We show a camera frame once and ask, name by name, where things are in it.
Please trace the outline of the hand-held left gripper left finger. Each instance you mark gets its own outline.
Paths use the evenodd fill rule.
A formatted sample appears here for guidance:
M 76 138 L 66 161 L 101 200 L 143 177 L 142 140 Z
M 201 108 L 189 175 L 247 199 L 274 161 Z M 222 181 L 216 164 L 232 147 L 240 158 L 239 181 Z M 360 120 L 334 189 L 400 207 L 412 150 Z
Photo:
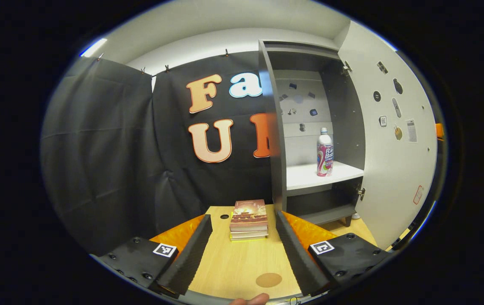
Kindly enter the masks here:
M 179 297 L 189 290 L 212 232 L 211 215 L 204 214 L 151 239 L 132 237 L 95 259 L 135 285 Z

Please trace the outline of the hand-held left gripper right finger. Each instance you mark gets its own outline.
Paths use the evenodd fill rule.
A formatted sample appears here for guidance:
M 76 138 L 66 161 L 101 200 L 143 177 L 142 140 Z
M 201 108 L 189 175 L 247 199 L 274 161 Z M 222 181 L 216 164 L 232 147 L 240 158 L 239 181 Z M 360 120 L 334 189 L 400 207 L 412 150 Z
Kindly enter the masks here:
M 357 234 L 336 236 L 285 211 L 276 212 L 275 228 L 304 296 L 352 286 L 390 256 Z

